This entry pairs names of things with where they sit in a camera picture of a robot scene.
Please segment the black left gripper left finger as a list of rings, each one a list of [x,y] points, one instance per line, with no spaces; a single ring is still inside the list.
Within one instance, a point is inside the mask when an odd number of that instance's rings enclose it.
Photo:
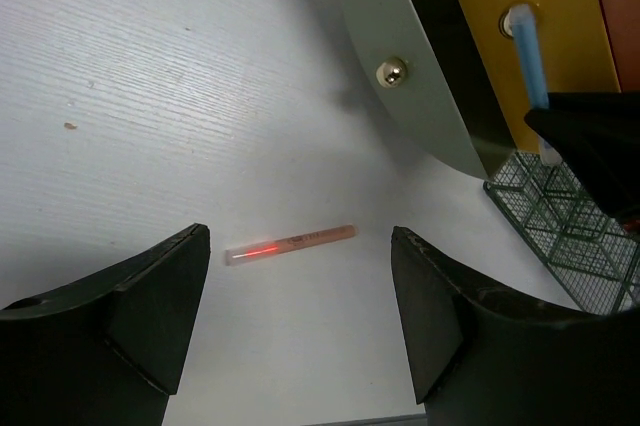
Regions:
[[[210,261],[193,224],[1,311],[4,425],[160,425],[183,373]]]

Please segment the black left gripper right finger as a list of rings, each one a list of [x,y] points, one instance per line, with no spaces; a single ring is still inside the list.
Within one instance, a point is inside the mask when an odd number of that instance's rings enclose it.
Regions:
[[[395,227],[391,269],[431,425],[635,425],[639,312],[593,315],[513,289]]]

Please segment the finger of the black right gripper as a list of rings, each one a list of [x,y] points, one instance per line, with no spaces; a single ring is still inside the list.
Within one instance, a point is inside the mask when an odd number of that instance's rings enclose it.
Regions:
[[[639,217],[639,93],[551,93],[526,124],[563,158],[598,207]]]

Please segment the blue pen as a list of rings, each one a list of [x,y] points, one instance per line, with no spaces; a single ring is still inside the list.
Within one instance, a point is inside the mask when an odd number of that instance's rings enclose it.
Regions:
[[[548,109],[546,75],[533,9],[527,3],[513,5],[503,20],[503,26],[515,43],[530,108]]]

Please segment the cream round drawer box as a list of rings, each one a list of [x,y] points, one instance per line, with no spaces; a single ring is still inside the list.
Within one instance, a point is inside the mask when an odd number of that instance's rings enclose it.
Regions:
[[[343,0],[360,64],[396,123],[427,153],[479,179],[535,133],[509,15],[535,16],[553,92],[639,88],[639,0]]]

